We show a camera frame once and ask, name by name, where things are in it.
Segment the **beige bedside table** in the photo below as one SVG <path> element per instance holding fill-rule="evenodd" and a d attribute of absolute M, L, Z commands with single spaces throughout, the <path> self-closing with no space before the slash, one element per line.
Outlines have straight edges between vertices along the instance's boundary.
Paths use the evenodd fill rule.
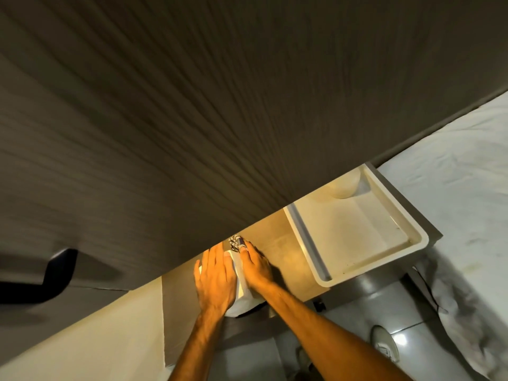
<path fill-rule="evenodd" d="M 373 274 L 362 275 L 352 283 L 324 288 L 315 281 L 284 208 L 252 224 L 240 234 L 250 239 L 268 258 L 276 282 L 304 302 L 315 299 L 330 289 L 338 292 L 338 304 L 375 293 L 398 281 L 430 248 L 418 254 L 412 265 L 405 267 L 404 273 L 402 269 L 376 270 Z M 176 363 L 199 313 L 193 279 L 194 263 L 198 257 L 200 256 L 191 258 L 162 276 L 166 366 Z M 226 318 L 223 326 L 219 348 L 265 340 L 278 334 L 284 328 L 284 323 L 269 306 L 263 306 L 247 316 Z"/>

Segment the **white bag with rope handle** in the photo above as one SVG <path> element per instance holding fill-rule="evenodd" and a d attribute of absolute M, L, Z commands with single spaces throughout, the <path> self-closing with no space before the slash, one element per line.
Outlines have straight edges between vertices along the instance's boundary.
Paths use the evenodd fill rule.
<path fill-rule="evenodd" d="M 231 254 L 234 260 L 235 272 L 237 275 L 236 299 L 225 313 L 225 317 L 227 318 L 239 317 L 264 303 L 263 298 L 256 295 L 255 291 L 248 286 L 245 280 L 242 260 L 240 258 L 240 247 L 244 243 L 244 239 L 245 238 L 241 235 L 235 234 L 229 237 L 228 243 L 230 247 L 224 248 Z"/>

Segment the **white slipper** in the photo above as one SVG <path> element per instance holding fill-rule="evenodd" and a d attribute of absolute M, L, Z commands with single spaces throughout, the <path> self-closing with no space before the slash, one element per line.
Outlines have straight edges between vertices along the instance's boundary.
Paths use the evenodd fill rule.
<path fill-rule="evenodd" d="M 383 326 L 375 325 L 371 328 L 370 344 L 391 362 L 396 364 L 400 361 L 397 344 Z"/>

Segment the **person's left forearm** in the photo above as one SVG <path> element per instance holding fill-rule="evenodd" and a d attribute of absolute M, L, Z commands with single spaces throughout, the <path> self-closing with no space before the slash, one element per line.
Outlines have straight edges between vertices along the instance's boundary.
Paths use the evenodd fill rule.
<path fill-rule="evenodd" d="M 209 307 L 198 315 L 168 381 L 207 381 L 225 310 Z"/>

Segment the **person's left hand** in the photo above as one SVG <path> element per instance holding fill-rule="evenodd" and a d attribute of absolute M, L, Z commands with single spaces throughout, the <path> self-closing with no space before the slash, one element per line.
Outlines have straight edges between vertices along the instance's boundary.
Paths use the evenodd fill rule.
<path fill-rule="evenodd" d="M 209 307 L 217 307 L 226 312 L 236 299 L 237 275 L 201 274 L 194 276 L 194 283 L 201 311 Z"/>

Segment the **person's right hand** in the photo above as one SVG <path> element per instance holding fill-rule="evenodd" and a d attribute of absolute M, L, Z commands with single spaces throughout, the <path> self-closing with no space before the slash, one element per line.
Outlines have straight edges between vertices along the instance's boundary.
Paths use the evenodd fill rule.
<path fill-rule="evenodd" d="M 245 276 L 245 280 L 248 286 L 253 289 L 260 296 L 264 297 L 266 290 L 273 285 L 275 282 L 273 280 L 272 270 L 264 269 L 264 270 L 254 270 L 254 268 L 246 265 L 242 260 L 243 272 Z"/>

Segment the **dark wood-grain cabinet panel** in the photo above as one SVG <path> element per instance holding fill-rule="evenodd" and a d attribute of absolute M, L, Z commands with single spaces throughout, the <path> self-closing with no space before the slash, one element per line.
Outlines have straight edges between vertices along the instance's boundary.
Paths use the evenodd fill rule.
<path fill-rule="evenodd" d="M 508 0 L 0 0 L 0 366 L 508 88 Z"/>

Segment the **white bed sheet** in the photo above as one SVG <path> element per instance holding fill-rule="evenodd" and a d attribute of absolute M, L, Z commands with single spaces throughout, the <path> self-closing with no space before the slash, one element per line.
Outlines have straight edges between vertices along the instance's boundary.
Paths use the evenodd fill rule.
<path fill-rule="evenodd" d="M 443 235 L 416 285 L 471 368 L 508 381 L 508 91 L 379 171 Z"/>

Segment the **person's right forearm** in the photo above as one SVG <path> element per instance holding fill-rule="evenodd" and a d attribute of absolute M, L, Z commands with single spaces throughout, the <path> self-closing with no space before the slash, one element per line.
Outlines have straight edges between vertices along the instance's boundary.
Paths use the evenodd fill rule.
<path fill-rule="evenodd" d="M 288 325 L 325 381 L 413 381 L 364 340 L 275 282 L 263 280 L 256 290 Z"/>

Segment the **white rectangular tray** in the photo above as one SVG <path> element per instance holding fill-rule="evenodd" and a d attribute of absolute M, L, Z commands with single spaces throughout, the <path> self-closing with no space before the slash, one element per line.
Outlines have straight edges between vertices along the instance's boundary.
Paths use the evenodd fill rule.
<path fill-rule="evenodd" d="M 411 266 L 442 234 L 371 163 L 287 205 L 315 281 L 332 288 Z"/>

